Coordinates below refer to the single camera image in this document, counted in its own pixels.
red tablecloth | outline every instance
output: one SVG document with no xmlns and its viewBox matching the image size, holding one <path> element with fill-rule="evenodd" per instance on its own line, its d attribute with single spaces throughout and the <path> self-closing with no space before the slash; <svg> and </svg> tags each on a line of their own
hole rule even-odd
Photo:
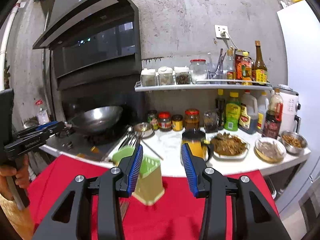
<svg viewBox="0 0 320 240">
<path fill-rule="evenodd" d="M 30 212 L 36 226 L 76 175 L 100 176 L 107 169 L 60 156 L 31 183 L 28 192 Z M 259 171 L 230 175 L 247 175 L 277 212 L 276 205 Z M 189 240 L 198 239 L 202 223 L 204 199 L 196 199 L 186 178 L 163 177 L 164 195 L 153 205 L 145 206 L 134 197 L 123 221 L 126 240 Z M 230 199 L 227 198 L 227 236 L 232 236 Z M 97 239 L 97 197 L 92 204 L 92 239 Z"/>
</svg>

stainless steel wok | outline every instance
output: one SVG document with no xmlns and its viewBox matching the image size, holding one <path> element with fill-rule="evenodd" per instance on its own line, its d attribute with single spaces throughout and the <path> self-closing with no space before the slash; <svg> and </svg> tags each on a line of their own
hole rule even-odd
<svg viewBox="0 0 320 240">
<path fill-rule="evenodd" d="M 122 110 L 120 106 L 100 107 L 77 115 L 70 123 L 84 134 L 101 133 L 119 121 Z"/>
</svg>

concrete wall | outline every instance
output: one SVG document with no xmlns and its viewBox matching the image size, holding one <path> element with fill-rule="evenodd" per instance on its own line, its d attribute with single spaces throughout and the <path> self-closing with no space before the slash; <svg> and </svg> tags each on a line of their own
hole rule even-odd
<svg viewBox="0 0 320 240">
<path fill-rule="evenodd" d="M 47 2 L 26 2 L 25 8 L 17 14 L 14 22 L 16 27 L 10 33 L 8 44 L 8 63 L 12 66 L 11 85 L 16 93 L 14 112 L 16 123 L 20 125 L 36 115 L 35 101 L 42 99 L 45 104 L 41 50 L 32 50 L 32 45 L 43 31 Z M 220 48 L 225 50 L 227 45 L 231 45 L 230 41 L 225 43 L 216 39 L 214 25 L 219 24 L 228 26 L 233 41 L 240 49 L 251 52 L 252 58 L 255 58 L 254 40 L 260 40 L 269 81 L 273 85 L 287 83 L 284 39 L 276 15 L 280 9 L 277 0 L 133 2 L 140 14 L 143 67 L 189 65 L 190 59 L 206 58 L 208 52 L 212 53 L 216 62 Z M 53 90 L 56 112 L 61 120 L 64 116 L 55 83 Z M 216 90 L 153 92 L 147 93 L 146 97 L 148 109 L 182 113 L 189 107 L 201 110 L 212 108 Z"/>
</svg>

white appliance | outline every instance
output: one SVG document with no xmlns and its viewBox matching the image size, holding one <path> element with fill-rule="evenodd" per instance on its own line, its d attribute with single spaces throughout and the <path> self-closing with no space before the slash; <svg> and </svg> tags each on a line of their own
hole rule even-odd
<svg viewBox="0 0 320 240">
<path fill-rule="evenodd" d="M 279 134 L 286 130 L 299 133 L 301 121 L 301 118 L 297 116 L 297 111 L 300 109 L 299 94 L 286 85 L 278 85 L 278 88 L 283 99 L 282 121 Z"/>
<path fill-rule="evenodd" d="M 302 108 L 300 134 L 306 138 L 311 153 L 303 167 L 276 201 L 280 216 L 286 216 L 298 205 L 320 174 L 320 82 L 315 72 L 319 61 L 320 22 L 303 0 L 277 12 L 280 20 L 288 62 L 288 85 L 299 91 Z"/>
</svg>

kitchen counter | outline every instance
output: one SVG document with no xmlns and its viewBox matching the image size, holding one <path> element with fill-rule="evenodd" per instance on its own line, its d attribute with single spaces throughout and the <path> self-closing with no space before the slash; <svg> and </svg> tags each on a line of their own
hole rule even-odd
<svg viewBox="0 0 320 240">
<path fill-rule="evenodd" d="M 262 161 L 254 152 L 254 143 L 258 138 L 261 138 L 260 133 L 254 133 L 253 135 L 247 134 L 241 130 L 236 132 L 226 131 L 232 135 L 238 135 L 243 140 L 250 144 L 249 152 L 247 156 L 243 160 L 220 160 L 215 157 L 211 158 L 208 163 L 208 166 L 212 166 L 217 171 L 222 173 L 223 175 L 227 174 L 236 174 L 243 173 L 248 171 L 260 170 L 263 176 L 270 175 L 292 166 L 295 166 L 299 163 L 307 160 L 308 155 L 310 154 L 310 150 L 306 148 L 304 152 L 299 156 L 293 156 L 290 154 L 286 154 L 284 160 L 280 163 L 269 164 Z M 153 158 L 157 158 L 157 156 L 145 145 L 148 144 L 152 147 L 164 160 L 161 161 L 161 172 L 163 176 L 167 177 L 185 177 L 185 171 L 180 162 L 180 144 L 181 144 L 181 135 L 183 131 L 175 132 L 173 130 L 169 132 L 161 132 L 159 130 L 155 131 L 155 135 L 151 138 L 144 139 L 141 142 L 143 146 L 143 154 L 151 156 Z M 207 134 L 207 138 L 211 138 L 215 133 Z M 110 153 L 109 157 L 111 157 L 118 149 L 120 143 L 115 147 L 115 149 Z M 88 160 L 84 158 L 80 158 L 76 156 L 75 153 L 66 152 L 58 150 L 49 145 L 43 145 L 40 147 L 41 150 L 53 155 L 66 155 L 71 158 L 78 159 L 80 161 L 84 161 L 90 164 L 94 164 L 101 167 L 111 168 L 113 166 L 112 163 L 109 162 L 98 162 L 94 160 Z"/>
</svg>

